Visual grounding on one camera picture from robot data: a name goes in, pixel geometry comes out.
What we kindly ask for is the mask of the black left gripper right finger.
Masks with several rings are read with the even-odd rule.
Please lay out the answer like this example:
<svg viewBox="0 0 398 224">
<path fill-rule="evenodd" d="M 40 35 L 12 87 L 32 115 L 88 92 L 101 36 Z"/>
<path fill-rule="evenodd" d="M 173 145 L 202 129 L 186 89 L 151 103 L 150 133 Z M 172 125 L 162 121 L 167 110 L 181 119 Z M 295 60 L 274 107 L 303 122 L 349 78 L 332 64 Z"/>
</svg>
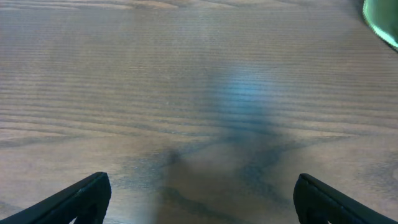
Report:
<svg viewBox="0 0 398 224">
<path fill-rule="evenodd" d="M 300 224 L 397 224 L 306 173 L 296 181 L 293 200 Z"/>
</svg>

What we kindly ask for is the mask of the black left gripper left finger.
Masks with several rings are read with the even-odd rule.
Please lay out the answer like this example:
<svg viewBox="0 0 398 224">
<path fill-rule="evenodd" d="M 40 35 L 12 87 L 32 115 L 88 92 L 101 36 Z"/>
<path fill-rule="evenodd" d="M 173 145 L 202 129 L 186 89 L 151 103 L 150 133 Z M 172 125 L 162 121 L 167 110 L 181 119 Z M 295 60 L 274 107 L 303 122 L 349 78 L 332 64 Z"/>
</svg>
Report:
<svg viewBox="0 0 398 224">
<path fill-rule="evenodd" d="M 110 198 L 107 173 L 96 172 L 1 224 L 102 224 Z"/>
</svg>

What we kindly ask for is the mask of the green microfiber cloth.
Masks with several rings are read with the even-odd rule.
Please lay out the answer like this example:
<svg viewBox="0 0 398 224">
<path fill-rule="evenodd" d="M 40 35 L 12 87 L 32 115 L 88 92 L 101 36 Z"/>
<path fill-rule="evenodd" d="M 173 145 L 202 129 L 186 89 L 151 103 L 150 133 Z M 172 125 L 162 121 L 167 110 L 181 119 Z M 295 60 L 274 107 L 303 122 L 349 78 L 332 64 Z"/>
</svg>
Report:
<svg viewBox="0 0 398 224">
<path fill-rule="evenodd" d="M 364 0 L 363 17 L 378 37 L 397 50 L 397 0 Z"/>
</svg>

